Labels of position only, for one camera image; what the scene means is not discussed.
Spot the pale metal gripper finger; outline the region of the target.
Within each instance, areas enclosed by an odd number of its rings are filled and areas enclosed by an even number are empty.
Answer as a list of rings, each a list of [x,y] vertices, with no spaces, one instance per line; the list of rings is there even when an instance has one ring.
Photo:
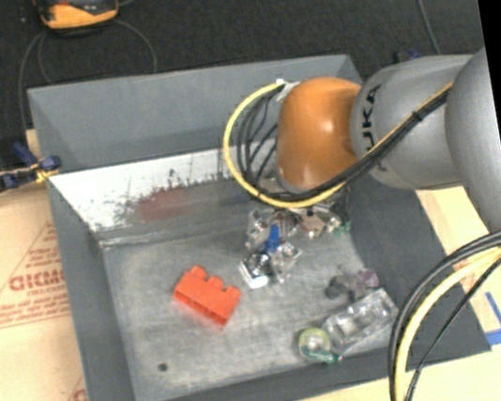
[[[260,248],[269,238],[272,208],[255,208],[248,213],[245,246],[248,249]]]
[[[279,245],[276,251],[270,254],[270,264],[274,281],[285,283],[292,276],[292,271],[303,251],[291,242]]]

